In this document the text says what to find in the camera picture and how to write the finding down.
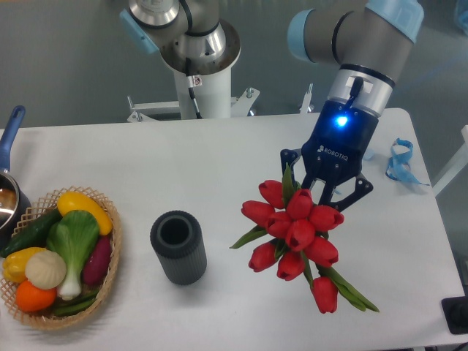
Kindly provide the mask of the grey robot arm with blue caps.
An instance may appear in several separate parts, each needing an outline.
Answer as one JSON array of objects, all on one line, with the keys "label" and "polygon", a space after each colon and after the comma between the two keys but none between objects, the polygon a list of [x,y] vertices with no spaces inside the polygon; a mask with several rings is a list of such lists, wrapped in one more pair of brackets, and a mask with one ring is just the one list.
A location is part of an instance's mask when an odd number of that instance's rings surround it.
[{"label": "grey robot arm with blue caps", "polygon": [[[304,10],[291,20],[294,57],[339,65],[311,137],[281,152],[286,170],[303,161],[304,189],[324,183],[320,204],[343,211],[373,189],[361,172],[363,156],[423,16],[417,1],[368,1],[361,10]],[[145,52],[160,53],[173,71],[182,118],[231,117],[231,69],[241,42],[220,18],[217,1],[130,1],[120,19]]]}]

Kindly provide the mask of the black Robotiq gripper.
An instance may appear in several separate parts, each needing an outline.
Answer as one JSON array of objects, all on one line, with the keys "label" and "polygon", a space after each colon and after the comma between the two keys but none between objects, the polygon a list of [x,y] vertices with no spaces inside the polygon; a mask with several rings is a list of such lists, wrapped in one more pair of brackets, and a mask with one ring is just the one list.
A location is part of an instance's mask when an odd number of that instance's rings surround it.
[{"label": "black Robotiq gripper", "polygon": [[[302,148],[282,149],[282,174],[290,169],[295,185],[309,188],[317,181],[338,186],[355,178],[355,188],[342,200],[329,201],[328,206],[342,212],[373,191],[373,184],[361,175],[363,155],[378,124],[378,118],[357,108],[327,101],[310,138]],[[303,181],[295,179],[294,166],[303,159],[306,175]]]}]

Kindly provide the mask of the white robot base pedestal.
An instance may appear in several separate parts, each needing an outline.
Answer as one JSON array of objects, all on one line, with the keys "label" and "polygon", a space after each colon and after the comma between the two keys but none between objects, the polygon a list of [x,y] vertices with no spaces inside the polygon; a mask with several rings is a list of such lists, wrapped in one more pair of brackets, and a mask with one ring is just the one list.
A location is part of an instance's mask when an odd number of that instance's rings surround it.
[{"label": "white robot base pedestal", "polygon": [[240,96],[232,97],[231,71],[214,75],[185,76],[174,73],[178,99],[168,102],[129,104],[128,122],[137,123],[167,119],[229,118],[254,115],[254,104],[260,91],[248,87]]}]

